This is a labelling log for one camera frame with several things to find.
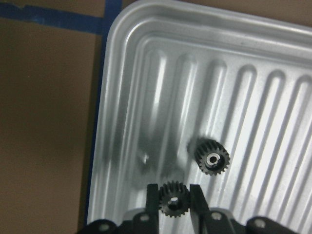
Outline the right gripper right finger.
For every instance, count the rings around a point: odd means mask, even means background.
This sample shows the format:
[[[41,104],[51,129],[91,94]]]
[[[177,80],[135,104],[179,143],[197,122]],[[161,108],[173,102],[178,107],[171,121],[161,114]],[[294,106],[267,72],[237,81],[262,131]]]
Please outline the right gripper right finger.
[[[190,185],[190,214],[195,234],[209,234],[210,210],[199,185]]]

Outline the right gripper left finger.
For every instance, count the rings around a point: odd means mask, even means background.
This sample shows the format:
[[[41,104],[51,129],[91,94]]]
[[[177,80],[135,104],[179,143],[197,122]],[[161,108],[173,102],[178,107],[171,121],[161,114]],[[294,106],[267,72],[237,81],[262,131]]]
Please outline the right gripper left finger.
[[[147,186],[145,213],[148,216],[147,234],[159,233],[159,192],[158,184]]]

